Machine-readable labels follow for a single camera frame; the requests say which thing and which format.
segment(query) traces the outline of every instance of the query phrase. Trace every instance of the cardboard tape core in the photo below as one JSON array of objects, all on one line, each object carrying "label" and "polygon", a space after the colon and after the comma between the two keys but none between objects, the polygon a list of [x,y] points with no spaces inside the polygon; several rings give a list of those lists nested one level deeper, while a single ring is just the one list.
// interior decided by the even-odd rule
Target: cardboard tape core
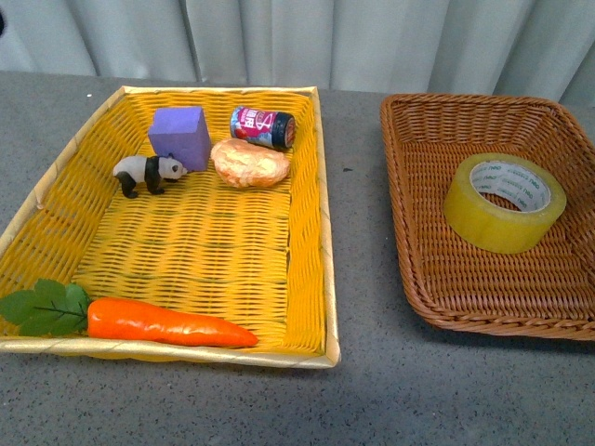
[{"label": "cardboard tape core", "polygon": [[470,182],[478,193],[493,193],[513,203],[521,212],[536,212],[551,202],[548,185],[521,165],[498,161],[477,164]]}]

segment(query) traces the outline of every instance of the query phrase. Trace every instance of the purple foam cube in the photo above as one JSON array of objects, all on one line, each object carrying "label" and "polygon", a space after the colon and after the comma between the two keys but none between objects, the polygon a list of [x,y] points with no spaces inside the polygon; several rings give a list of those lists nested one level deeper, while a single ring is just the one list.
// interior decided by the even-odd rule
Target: purple foam cube
[{"label": "purple foam cube", "polygon": [[202,107],[157,109],[149,129],[149,141],[157,155],[173,154],[189,172],[208,167],[211,138]]}]

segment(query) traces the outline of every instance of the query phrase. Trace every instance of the toy carrot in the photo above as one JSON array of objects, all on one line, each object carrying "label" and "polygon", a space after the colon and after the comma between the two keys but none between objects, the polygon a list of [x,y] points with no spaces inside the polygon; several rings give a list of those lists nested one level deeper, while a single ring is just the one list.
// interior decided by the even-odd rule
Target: toy carrot
[{"label": "toy carrot", "polygon": [[179,346],[252,347],[258,342],[245,328],[220,318],[117,297],[102,297],[91,303],[87,318],[91,337]]},{"label": "toy carrot", "polygon": [[133,299],[91,301],[74,283],[40,279],[32,290],[0,299],[0,315],[23,336],[68,335],[87,330],[106,339],[147,340],[197,347],[252,347],[258,339],[239,325],[214,316],[183,313]]}]

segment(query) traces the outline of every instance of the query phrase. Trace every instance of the can lid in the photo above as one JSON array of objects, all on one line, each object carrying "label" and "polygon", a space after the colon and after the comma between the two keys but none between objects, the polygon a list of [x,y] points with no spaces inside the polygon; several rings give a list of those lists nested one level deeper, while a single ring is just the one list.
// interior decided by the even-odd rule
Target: can lid
[{"label": "can lid", "polygon": [[296,120],[290,113],[278,111],[271,129],[273,147],[289,149],[294,144]]}]

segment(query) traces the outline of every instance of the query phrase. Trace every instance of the bread roll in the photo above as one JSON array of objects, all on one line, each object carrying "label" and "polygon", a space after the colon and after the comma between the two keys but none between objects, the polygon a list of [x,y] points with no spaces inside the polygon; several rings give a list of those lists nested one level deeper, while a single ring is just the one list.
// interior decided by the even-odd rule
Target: bread roll
[{"label": "bread roll", "polygon": [[223,139],[211,150],[219,176],[230,186],[269,187],[289,173],[289,160],[278,152],[250,144],[242,139]]}]

